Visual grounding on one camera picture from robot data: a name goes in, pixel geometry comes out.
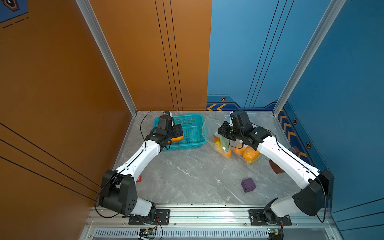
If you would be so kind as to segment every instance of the marble surface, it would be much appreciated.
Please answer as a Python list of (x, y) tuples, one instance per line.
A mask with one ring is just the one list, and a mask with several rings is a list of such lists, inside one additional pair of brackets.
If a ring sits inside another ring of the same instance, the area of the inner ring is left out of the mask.
[[(141, 146), (140, 123), (147, 111), (140, 111), (133, 122), (131, 133), (116, 164), (126, 162)], [(201, 113), (211, 119), (228, 119), (229, 111), (177, 111), (173, 115)], [(146, 136), (153, 120), (162, 112), (148, 114), (142, 123)], [(252, 123), (273, 131), (284, 146), (289, 143), (279, 122), (269, 111), (248, 112)], [(268, 158), (261, 156), (254, 164), (247, 164), (232, 153), (225, 158), (209, 144), (199, 149), (162, 151), (143, 170), (142, 182), (136, 184), (138, 196), (155, 203), (213, 203), (267, 204), (272, 199), (297, 193), (300, 188), (286, 174), (275, 174)], [(256, 189), (244, 193), (241, 181), (251, 177)]]

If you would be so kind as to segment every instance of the blue wall panel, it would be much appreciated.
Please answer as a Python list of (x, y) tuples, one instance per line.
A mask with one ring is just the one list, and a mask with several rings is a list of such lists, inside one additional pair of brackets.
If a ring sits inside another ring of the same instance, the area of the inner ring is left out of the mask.
[[(346, 240), (384, 224), (374, 214), (382, 200), (368, 203), (384, 198), (383, 9), (383, 1), (346, 1), (289, 98), (335, 176), (333, 215)], [(368, 228), (348, 230), (359, 227)]]
[(27, 0), (18, 0), (17, 5), (18, 10), (12, 11), (3, 4), (3, 1), (0, 1), (0, 23), (15, 18), (17, 16), (23, 15), (28, 12), (28, 3)]
[(361, 228), (349, 231), (342, 231), (344, 240), (356, 239), (356, 240), (382, 240), (382, 233), (384, 232), (384, 226)]
[(280, 97), (329, 3), (295, 1), (254, 107)]
[(371, 202), (369, 204), (360, 205), (339, 212), (333, 212), (332, 217), (336, 222), (344, 221), (355, 217), (361, 217), (376, 214), (384, 211), (384, 199)]
[(208, 95), (228, 95), (242, 108), (276, 101), (329, 2), (213, 0)]

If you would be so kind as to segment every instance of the black cable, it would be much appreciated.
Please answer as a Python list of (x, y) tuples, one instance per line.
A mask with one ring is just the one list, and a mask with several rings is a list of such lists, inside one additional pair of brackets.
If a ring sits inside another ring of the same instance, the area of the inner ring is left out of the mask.
[(171, 146), (171, 144), (172, 144), (172, 139), (169, 140), (169, 141), (170, 141), (169, 147), (167, 148), (167, 146), (165, 146), (166, 150), (169, 150), (169, 149), (170, 149), (170, 146)]
[[(230, 144), (230, 141), (231, 141), (231, 140), (228, 139), (228, 144), (229, 144), (229, 146), (230, 146), (230, 147), (234, 147), (234, 146), (232, 146), (232, 145)], [(241, 147), (234, 147), (234, 148), (242, 149), (243, 147), (244, 147), (244, 142), (241, 143)]]
[[(281, 223), (281, 228), (279, 230), (277, 230), (277, 235), (282, 234), (282, 232), (283, 232), (283, 228), (284, 228), (283, 219), (281, 219), (280, 223)], [(276, 236), (276, 233), (274, 235), (270, 236), (269, 238), (267, 238), (267, 240), (272, 240), (275, 236)]]
[(117, 177), (117, 176), (118, 176), (122, 171), (124, 171), (124, 170), (125, 170), (125, 168), (123, 168), (120, 172), (118, 172), (114, 177), (111, 177), (111, 179), (110, 179), (107, 183), (104, 184), (104, 186), (101, 188), (99, 194), (98, 194), (97, 197), (96, 197), (96, 200), (95, 200), (95, 210), (96, 210), (96, 212), (99, 214), (99, 216), (101, 216), (101, 217), (103, 217), (103, 218), (113, 218), (113, 217), (117, 216), (118, 214), (115, 214), (115, 215), (113, 215), (113, 216), (111, 216), (111, 217), (106, 217), (106, 216), (101, 215), (101, 214), (97, 211), (97, 208), (96, 208), (97, 198), (100, 196), (100, 193), (101, 193), (101, 191), (104, 189), (104, 187), (105, 187), (110, 181), (112, 181), (112, 179), (114, 179), (115, 177)]
[(321, 223), (323, 223), (325, 221), (325, 215), (326, 215), (326, 206), (327, 206), (327, 197), (326, 197), (326, 194), (325, 194), (325, 190), (324, 190), (324, 186), (323, 184), (321, 183), (320, 179), (309, 169), (307, 168), (304, 164), (302, 164), (301, 162), (297, 161), (296, 158), (292, 157), (289, 153), (287, 153), (286, 151), (284, 151), (284, 149), (282, 147), (280, 147), (279, 145), (279, 142), (277, 141), (277, 137), (276, 137), (276, 134), (274, 134), (271, 130), (268, 130), (266, 128), (264, 128), (265, 130), (267, 130), (268, 132), (270, 132), (272, 135), (275, 136), (275, 140), (276, 140), (276, 144), (278, 146), (278, 148), (280, 150), (282, 150), (283, 152), (285, 152), (287, 155), (289, 155), (291, 158), (293, 158), (296, 162), (298, 162), (300, 165), (302, 165), (304, 168), (306, 168), (308, 171), (310, 171), (310, 173), (312, 173), (314, 175), (315, 178), (317, 178), (317, 180), (319, 181), (320, 185), (321, 185), (321, 189), (323, 190), (323, 194), (324, 194), (324, 216), (323, 216), (323, 220), (321, 221), (319, 216), (316, 214), (317, 218), (319, 219), (319, 221)]
[(163, 234), (164, 234), (164, 231), (163, 231), (163, 227), (161, 226), (161, 224), (159, 223), (159, 219), (157, 219), (157, 224), (161, 227), (161, 237), (159, 240), (161, 240), (163, 238)]
[(154, 111), (154, 110), (162, 110), (162, 111), (164, 111), (164, 110), (161, 109), (161, 108), (155, 108), (155, 109), (153, 109), (153, 110), (150, 110), (150, 111), (144, 116), (143, 120), (141, 120), (141, 123), (140, 123), (140, 133), (141, 133), (141, 136), (143, 137), (144, 144), (145, 144), (144, 148), (147, 147), (147, 143), (145, 142), (145, 138), (144, 138), (143, 132), (141, 131), (141, 124), (143, 124), (143, 121), (144, 121), (144, 119), (146, 118), (146, 116), (147, 116), (150, 112), (152, 112), (152, 111)]

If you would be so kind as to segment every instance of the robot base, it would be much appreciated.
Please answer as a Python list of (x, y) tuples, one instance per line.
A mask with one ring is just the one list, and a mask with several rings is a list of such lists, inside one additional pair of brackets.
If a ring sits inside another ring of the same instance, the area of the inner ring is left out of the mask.
[(169, 224), (169, 209), (156, 209), (155, 220), (151, 223), (143, 221), (144, 219), (140, 216), (131, 216), (129, 218), (129, 225), (156, 225), (157, 217), (159, 217), (159, 223), (162, 226)]
[[(267, 225), (270, 226), (270, 224), (267, 223), (265, 215), (263, 214), (264, 209), (251, 209), (251, 210), (248, 210), (248, 213), (249, 213), (249, 220), (251, 220), (252, 226), (267, 226)], [(283, 220), (284, 226), (292, 225), (289, 215), (284, 216), (282, 218), (278, 218), (279, 222), (281, 219)], [(276, 226), (277, 228), (279, 228), (280, 224), (277, 223), (276, 225), (272, 225), (272, 226)]]

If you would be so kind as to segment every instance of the plastic bag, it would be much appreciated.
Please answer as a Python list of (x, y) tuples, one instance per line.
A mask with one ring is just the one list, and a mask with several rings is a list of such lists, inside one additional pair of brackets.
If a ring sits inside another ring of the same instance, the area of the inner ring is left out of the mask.
[(234, 149), (234, 152), (235, 154), (242, 156), (244, 160), (249, 164), (256, 162), (261, 156), (259, 151), (254, 150), (250, 146), (242, 147), (241, 145), (237, 145)]
[(202, 134), (207, 143), (222, 154), (224, 157), (231, 157), (231, 149), (229, 148), (228, 139), (217, 133), (218, 128), (223, 121), (206, 118), (202, 127)]

